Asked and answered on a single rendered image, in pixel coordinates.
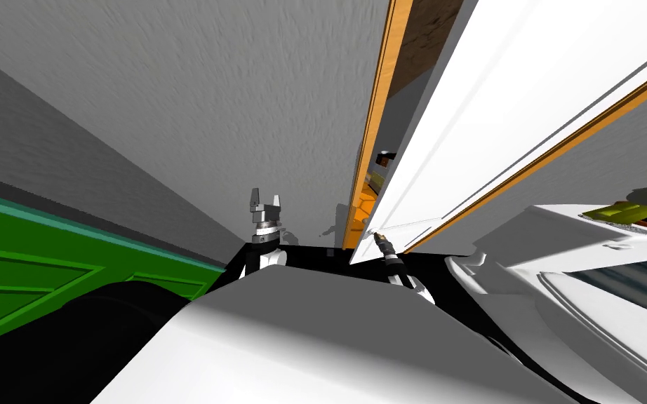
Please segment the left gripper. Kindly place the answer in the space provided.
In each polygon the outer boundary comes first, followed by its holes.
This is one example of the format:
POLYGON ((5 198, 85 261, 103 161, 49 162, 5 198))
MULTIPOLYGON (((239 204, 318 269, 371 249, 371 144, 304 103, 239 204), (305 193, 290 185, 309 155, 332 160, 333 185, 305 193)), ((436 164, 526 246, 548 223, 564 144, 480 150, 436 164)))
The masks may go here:
POLYGON ((280 222, 281 201, 280 195, 275 195, 273 204, 261 204, 260 192, 258 188, 253 188, 250 199, 250 211, 252 213, 252 223, 280 222))

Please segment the green panelled cupboard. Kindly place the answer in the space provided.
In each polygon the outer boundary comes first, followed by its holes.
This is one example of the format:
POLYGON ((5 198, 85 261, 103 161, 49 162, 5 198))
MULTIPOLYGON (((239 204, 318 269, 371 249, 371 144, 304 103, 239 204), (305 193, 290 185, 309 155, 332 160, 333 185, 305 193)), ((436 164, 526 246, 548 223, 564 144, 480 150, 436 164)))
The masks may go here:
POLYGON ((0 335, 102 285, 147 281, 193 300, 223 271, 0 198, 0 335))

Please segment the white rounded appliance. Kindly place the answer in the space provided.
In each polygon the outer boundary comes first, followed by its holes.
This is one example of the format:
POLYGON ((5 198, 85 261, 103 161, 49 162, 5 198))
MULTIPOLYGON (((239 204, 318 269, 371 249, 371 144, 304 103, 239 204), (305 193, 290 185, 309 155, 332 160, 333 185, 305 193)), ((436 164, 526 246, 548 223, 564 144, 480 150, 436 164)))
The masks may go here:
POLYGON ((536 205, 451 276, 547 374, 597 404, 647 404, 647 188, 611 206, 536 205))

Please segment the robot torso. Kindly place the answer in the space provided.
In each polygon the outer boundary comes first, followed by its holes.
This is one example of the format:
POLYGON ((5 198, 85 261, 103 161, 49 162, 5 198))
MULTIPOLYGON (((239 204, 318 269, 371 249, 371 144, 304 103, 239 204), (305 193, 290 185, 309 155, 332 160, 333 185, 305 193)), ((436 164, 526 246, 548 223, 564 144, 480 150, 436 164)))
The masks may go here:
POLYGON ((577 404, 399 285, 273 265, 179 311, 91 404, 577 404))

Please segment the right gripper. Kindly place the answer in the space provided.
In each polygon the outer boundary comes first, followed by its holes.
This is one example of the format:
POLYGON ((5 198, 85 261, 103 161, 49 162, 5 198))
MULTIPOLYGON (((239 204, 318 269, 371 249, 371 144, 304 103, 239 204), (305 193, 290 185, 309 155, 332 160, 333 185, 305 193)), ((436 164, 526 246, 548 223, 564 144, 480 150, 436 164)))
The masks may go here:
POLYGON ((396 252, 393 249, 392 243, 383 235, 375 232, 373 234, 374 241, 379 248, 383 256, 388 259, 391 256, 395 256, 396 252))

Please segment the white door leaf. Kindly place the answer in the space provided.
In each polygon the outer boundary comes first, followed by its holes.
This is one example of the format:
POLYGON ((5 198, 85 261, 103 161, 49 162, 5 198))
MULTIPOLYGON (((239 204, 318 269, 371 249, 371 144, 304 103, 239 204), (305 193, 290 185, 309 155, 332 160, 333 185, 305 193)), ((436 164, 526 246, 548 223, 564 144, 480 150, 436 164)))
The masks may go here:
POLYGON ((647 0, 465 0, 351 257, 403 253, 647 94, 647 0))

